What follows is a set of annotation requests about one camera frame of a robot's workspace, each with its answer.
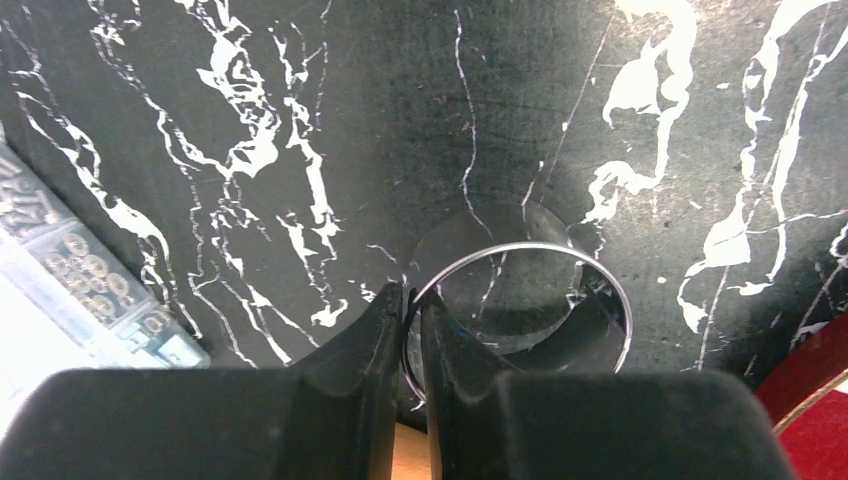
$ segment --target white marble vein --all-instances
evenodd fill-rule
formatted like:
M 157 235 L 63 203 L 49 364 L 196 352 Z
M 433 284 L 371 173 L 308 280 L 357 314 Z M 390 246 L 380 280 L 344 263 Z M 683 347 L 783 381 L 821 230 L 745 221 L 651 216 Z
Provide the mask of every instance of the white marble vein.
M 471 121 L 469 122 L 469 128 L 471 129 L 471 160 L 468 162 L 468 166 L 465 168 L 465 171 L 462 174 L 462 179 L 459 182 L 459 186 L 462 189 L 462 197 L 465 199 L 465 205 L 468 208 L 468 212 L 474 218 L 484 230 L 489 235 L 489 238 L 492 239 L 492 242 L 495 241 L 494 236 L 492 235 L 492 231 L 489 227 L 477 216 L 477 213 L 474 211 L 474 205 L 471 202 L 471 198 L 468 195 L 468 177 L 471 175 L 471 171 L 477 164 L 477 112 L 474 109 L 474 102 L 471 99 L 471 89 L 468 87 L 468 79 L 465 77 L 465 70 L 462 68 L 462 59 L 459 53 L 459 46 L 462 42 L 462 19 L 459 16 L 459 10 L 454 9 L 453 11 L 454 17 L 456 18 L 456 38 L 454 39 L 454 59 L 456 62 L 456 70 L 459 74 L 459 78 L 462 81 L 462 89 L 465 92 L 465 99 L 468 102 L 468 111 L 471 115 Z M 495 288 L 495 284 L 498 281 L 498 277 L 501 275 L 503 271 L 503 262 L 506 259 L 506 256 L 501 257 L 500 265 L 495 265 L 494 259 L 489 257 L 489 265 L 492 268 L 492 276 L 489 279 L 489 284 L 486 287 L 486 291 L 483 292 L 483 296 L 480 298 L 480 309 L 473 316 L 479 317 L 483 315 L 483 311 L 486 308 L 486 301 L 489 299 L 489 295 L 492 294 L 492 291 Z
M 103 160 L 91 137 L 61 113 L 53 92 L 40 73 L 42 65 L 37 50 L 24 44 L 7 22 L 3 24 L 3 31 L 12 37 L 28 58 L 28 65 L 10 73 L 20 108 L 30 126 L 68 159 L 82 185 L 91 192 L 112 222 L 138 237 L 143 258 L 142 281 L 150 289 L 158 288 L 163 301 L 176 306 L 191 324 L 195 338 L 202 338 L 197 322 L 180 299 L 167 238 L 144 213 L 106 191 L 100 180 Z
M 251 284 L 245 272 L 244 260 L 231 251 L 228 240 L 228 234 L 234 228 L 252 228 L 266 240 L 271 240 L 262 219 L 241 204 L 242 187 L 236 182 L 234 174 L 238 172 L 246 175 L 248 179 L 254 178 L 268 165 L 277 162 L 279 152 L 274 140 L 284 122 L 276 108 L 268 101 L 264 79 L 251 65 L 249 52 L 244 47 L 244 41 L 253 32 L 230 14 L 229 3 L 225 0 L 178 0 L 177 3 L 185 7 L 186 12 L 215 39 L 209 68 L 197 70 L 200 81 L 224 97 L 250 136 L 248 140 L 235 144 L 224 161 L 208 158 L 186 138 L 171 115 L 151 97 L 132 63 L 122 58 L 120 51 L 127 43 L 125 37 L 141 28 L 141 7 L 137 2 L 134 4 L 134 11 L 127 14 L 109 10 L 103 0 L 88 0 L 89 7 L 100 18 L 99 23 L 92 28 L 91 36 L 101 59 L 132 87 L 157 115 L 156 127 L 162 135 L 168 156 L 189 183 L 194 205 L 189 208 L 188 218 L 192 234 L 197 240 L 196 271 L 188 275 L 192 293 L 218 316 L 230 337 L 231 349 L 243 361 L 255 366 L 250 358 L 239 351 L 231 319 L 219 307 L 226 299 L 210 298 L 203 293 L 203 287 L 213 283 L 224 287 L 242 307 L 252 329 L 266 339 L 268 346 L 283 363 L 289 363 L 291 357 L 270 333 L 267 314 L 272 315 L 275 322 L 282 321 L 298 331 L 314 346 L 317 346 L 317 343 Z M 322 22 L 325 21 L 326 12 L 325 10 L 322 14 Z M 326 45 L 323 45 L 320 51 L 326 52 Z M 306 67 L 312 57 L 304 57 L 300 64 L 303 70 L 295 71 L 284 54 L 285 51 L 281 49 L 280 58 L 287 67 L 288 86 L 291 90 L 296 82 L 307 81 Z M 323 277 L 323 269 L 326 262 L 335 259 L 330 237 L 340 229 L 327 202 L 323 179 L 320 176 L 322 158 L 311 148 L 307 138 L 311 131 L 309 111 L 294 95 L 286 97 L 284 104 L 290 109 L 293 129 L 286 148 L 301 151 L 307 159 L 306 172 L 313 192 L 313 204 L 310 209 L 316 225 L 311 230 L 320 239 L 323 249 L 329 252 L 320 258 L 317 265 L 313 265 L 312 259 L 305 264 L 308 274 L 322 278 L 321 282 L 313 284 L 326 306 L 324 311 L 313 316 L 313 322 L 332 325 L 335 323 L 335 317 L 346 308 L 346 300 L 337 302 L 334 308 L 330 307 L 330 289 Z M 201 181 L 204 190 L 217 185 L 220 188 L 218 197 L 210 201 L 207 194 L 199 193 Z M 297 249 L 297 242 L 294 239 L 291 241 L 292 247 Z M 305 256 L 306 248 L 297 251 L 298 255 Z M 232 278 L 231 273 L 235 273 L 237 278 Z
M 663 14 L 671 21 L 672 29 L 657 46 L 650 39 L 642 47 L 636 60 L 627 62 L 613 81 L 606 105 L 604 120 L 612 127 L 612 113 L 616 109 L 634 109 L 638 113 L 658 115 L 657 156 L 653 175 L 636 172 L 623 160 L 613 160 L 595 170 L 595 180 L 589 185 L 594 207 L 586 213 L 584 222 L 602 222 L 612 219 L 616 213 L 620 189 L 632 195 L 642 190 L 652 190 L 660 184 L 670 159 L 668 146 L 674 122 L 680 118 L 689 104 L 687 88 L 694 73 L 690 55 L 697 32 L 695 11 L 686 0 L 616 0 L 616 5 L 630 18 L 649 13 Z M 655 66 L 658 57 L 665 53 L 671 75 L 662 84 Z M 657 104 L 657 89 L 674 105 L 660 110 Z M 604 187 L 614 185 L 612 193 L 604 193 Z
M 842 215 L 845 211 L 840 211 L 826 215 L 815 215 L 810 213 L 800 214 L 793 217 L 787 217 L 783 208 L 783 192 L 789 181 L 789 172 L 792 164 L 795 161 L 798 152 L 798 146 L 801 140 L 800 125 L 801 118 L 806 105 L 809 93 L 807 88 L 809 84 L 819 75 L 822 69 L 830 63 L 844 47 L 848 41 L 848 30 L 842 34 L 833 51 L 826 55 L 819 52 L 820 42 L 823 29 L 827 18 L 822 21 L 819 34 L 812 46 L 813 53 L 808 63 L 807 71 L 802 78 L 798 91 L 793 100 L 791 109 L 787 115 L 786 127 L 783 135 L 778 143 L 777 151 L 774 153 L 768 170 L 765 171 L 763 180 L 759 182 L 757 188 L 765 185 L 771 193 L 771 204 L 773 205 L 777 226 L 768 231 L 777 232 L 777 245 L 775 249 L 775 260 L 771 270 L 765 275 L 765 282 L 746 281 L 744 285 L 727 286 L 727 275 L 729 268 L 735 265 L 747 264 L 751 261 L 751 246 L 748 242 L 748 235 L 752 233 L 766 232 L 751 232 L 749 225 L 751 224 L 754 215 L 757 213 L 757 208 L 763 200 L 763 195 L 757 195 L 753 201 L 748 199 L 749 193 L 755 189 L 755 171 L 757 158 L 754 155 L 758 140 L 759 130 L 758 123 L 771 121 L 766 115 L 767 100 L 771 93 L 771 87 L 777 75 L 779 67 L 780 48 L 778 40 L 788 33 L 791 28 L 807 13 L 813 9 L 820 7 L 826 3 L 826 0 L 816 0 L 807 2 L 805 0 L 785 0 L 780 4 L 772 19 L 771 26 L 766 32 L 760 50 L 751 59 L 748 68 L 742 79 L 743 98 L 745 103 L 745 122 L 752 132 L 752 138 L 748 146 L 740 152 L 740 160 L 742 163 L 742 186 L 736 194 L 735 203 L 732 211 L 727 218 L 718 221 L 710 229 L 706 240 L 704 241 L 704 260 L 693 264 L 687 270 L 684 280 L 678 289 L 677 302 L 683 309 L 684 319 L 687 326 L 697 332 L 701 320 L 707 318 L 707 328 L 712 320 L 713 311 L 718 304 L 718 298 L 721 291 L 725 288 L 735 289 L 740 295 L 756 295 L 762 292 L 765 288 L 771 286 L 774 279 L 783 265 L 787 252 L 787 236 L 786 225 L 790 222 L 807 219 L 827 219 L 834 216 Z M 701 306 L 692 304 L 685 300 L 684 290 L 687 284 L 692 281 L 699 273 L 715 267 L 724 267 L 722 280 L 719 284 L 719 289 L 716 292 L 714 302 L 709 313 Z

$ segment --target white streak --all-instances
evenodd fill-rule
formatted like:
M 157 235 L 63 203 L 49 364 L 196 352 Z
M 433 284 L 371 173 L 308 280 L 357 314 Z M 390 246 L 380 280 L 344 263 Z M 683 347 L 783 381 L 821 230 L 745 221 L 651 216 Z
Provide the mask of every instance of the white streak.
M 642 190 L 651 190 L 659 185 L 665 176 L 669 161 L 671 129 L 689 104 L 689 93 L 686 89 L 693 79 L 690 55 L 695 44 L 697 25 L 695 11 L 686 0 L 616 0 L 616 4 L 628 16 L 662 13 L 672 23 L 668 37 L 656 47 L 651 46 L 648 40 L 643 45 L 639 58 L 631 60 L 621 68 L 613 81 L 603 109 L 603 118 L 610 127 L 613 125 L 611 113 L 617 108 L 659 115 L 656 165 L 653 176 L 637 173 L 630 164 L 620 160 L 607 162 L 595 170 L 596 178 L 589 185 L 594 207 L 586 213 L 584 223 L 611 219 L 616 212 L 620 188 L 636 195 Z M 671 75 L 659 84 L 654 64 L 663 52 L 666 54 Z M 657 88 L 665 99 L 675 104 L 660 111 L 656 99 Z M 609 184 L 616 188 L 610 196 L 606 196 L 603 189 Z
M 144 259 L 140 272 L 142 281 L 150 288 L 154 285 L 160 287 L 163 301 L 166 304 L 173 303 L 176 305 L 182 312 L 183 318 L 191 324 L 195 338 L 203 338 L 200 327 L 179 298 L 179 288 L 171 264 L 170 246 L 165 235 L 142 212 L 129 206 L 122 198 L 106 191 L 100 181 L 102 159 L 91 137 L 59 112 L 59 105 L 53 96 L 53 92 L 40 74 L 41 63 L 37 51 L 25 45 L 8 23 L 5 21 L 3 23 L 6 27 L 5 31 L 9 32 L 21 49 L 26 52 L 32 64 L 30 70 L 11 72 L 13 79 L 20 82 L 13 80 L 13 84 L 16 85 L 15 93 L 30 126 L 65 155 L 76 170 L 77 177 L 82 182 L 83 187 L 97 199 L 98 204 L 112 222 L 119 228 L 138 237 L 139 250 Z M 33 90 L 22 91 L 23 83 Z M 50 123 L 39 123 L 32 115 L 31 108 L 36 108 L 46 114 Z M 56 128 L 64 130 L 67 137 L 64 137 L 64 135 L 54 136 L 48 133 Z M 63 137 L 71 140 L 71 143 L 65 143 Z M 157 270 L 160 265 L 164 270 L 162 273 Z
M 755 354 L 751 357 L 751 361 L 748 362 L 748 367 L 745 368 L 745 373 L 742 374 L 743 377 L 750 377 L 754 370 L 754 362 L 757 361 L 757 355 Z
M 365 245 L 365 246 L 367 248 L 372 248 L 372 249 L 379 250 L 379 251 L 383 252 L 383 255 L 385 255 L 386 258 L 388 258 L 389 260 L 391 260 L 392 263 L 397 265 L 397 259 L 395 257 L 393 257 L 392 254 L 390 254 L 388 252 L 388 250 L 386 250 L 384 247 L 382 247 L 380 245 Z
M 832 0 L 783 1 L 775 12 L 772 24 L 768 32 L 765 34 L 760 50 L 751 59 L 751 62 L 745 71 L 745 75 L 742 80 L 742 91 L 745 101 L 745 122 L 752 132 L 752 138 L 748 146 L 742 149 L 739 156 L 742 164 L 742 187 L 737 192 L 733 211 L 730 213 L 728 218 L 716 223 L 713 226 L 713 229 L 710 230 L 710 234 L 713 234 L 714 230 L 717 228 L 727 229 L 726 227 L 732 224 L 732 231 L 728 230 L 724 236 L 727 237 L 727 234 L 732 234 L 732 238 L 727 238 L 726 241 L 732 241 L 736 248 L 713 249 L 708 252 L 707 245 L 710 243 L 714 244 L 715 239 L 711 239 L 710 235 L 707 236 L 704 243 L 705 260 L 703 262 L 698 262 L 689 268 L 689 271 L 678 290 L 678 304 L 680 304 L 683 308 L 684 317 L 686 318 L 687 325 L 689 325 L 690 328 L 693 324 L 697 325 L 697 321 L 700 320 L 700 318 L 703 318 L 706 314 L 706 312 L 702 309 L 699 311 L 698 307 L 683 299 L 683 290 L 691 278 L 708 267 L 729 267 L 732 265 L 750 262 L 751 252 L 747 235 L 752 232 L 748 231 L 748 226 L 753 220 L 762 196 L 757 196 L 752 202 L 752 205 L 748 206 L 744 195 L 751 192 L 754 188 L 754 172 L 757 159 L 753 152 L 757 148 L 759 139 L 758 123 L 761 121 L 771 120 L 768 116 L 766 116 L 765 112 L 766 103 L 771 92 L 772 83 L 777 75 L 777 68 L 779 64 L 778 60 L 780 48 L 777 42 L 783 35 L 788 33 L 789 30 L 804 15 L 816 7 L 829 3 L 830 1 Z M 843 32 L 837 46 L 830 55 L 819 54 L 818 49 L 823 34 L 824 24 L 825 22 L 822 21 L 818 36 L 816 37 L 813 45 L 813 55 L 809 61 L 807 72 L 801 80 L 798 92 L 793 100 L 786 122 L 786 128 L 784 129 L 783 136 L 779 141 L 777 151 L 772 159 L 771 167 L 765 174 L 764 180 L 762 181 L 762 184 L 768 185 L 771 188 L 772 204 L 775 207 L 778 219 L 778 226 L 774 228 L 774 230 L 777 230 L 778 232 L 775 261 L 771 271 L 766 274 L 766 282 L 753 283 L 745 281 L 744 285 L 729 287 L 731 289 L 738 290 L 741 295 L 756 295 L 773 284 L 774 279 L 786 257 L 786 224 L 797 219 L 809 218 L 811 216 L 811 214 L 803 214 L 787 218 L 783 209 L 782 195 L 788 181 L 789 169 L 795 161 L 798 144 L 800 142 L 801 114 L 803 113 L 803 109 L 808 98 L 806 87 L 813 79 L 816 78 L 816 76 L 818 76 L 822 68 L 824 68 L 827 63 L 838 55 L 846 41 L 848 41 L 848 29 L 846 29 Z M 762 89 L 761 99 L 759 101 L 757 101 L 757 95 L 755 95 L 754 92 L 757 88 Z M 743 221 L 741 212 L 745 208 L 749 209 L 749 213 L 747 219 Z

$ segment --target black marble surface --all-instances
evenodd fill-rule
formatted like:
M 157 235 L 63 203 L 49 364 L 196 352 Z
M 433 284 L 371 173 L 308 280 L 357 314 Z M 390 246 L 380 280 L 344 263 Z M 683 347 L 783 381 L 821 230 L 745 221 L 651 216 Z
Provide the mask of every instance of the black marble surface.
M 845 2 L 5 0 L 0 17 L 8 143 L 215 365 L 302 358 L 486 197 L 596 232 L 583 246 L 635 310 L 625 369 L 756 386 L 848 304 Z

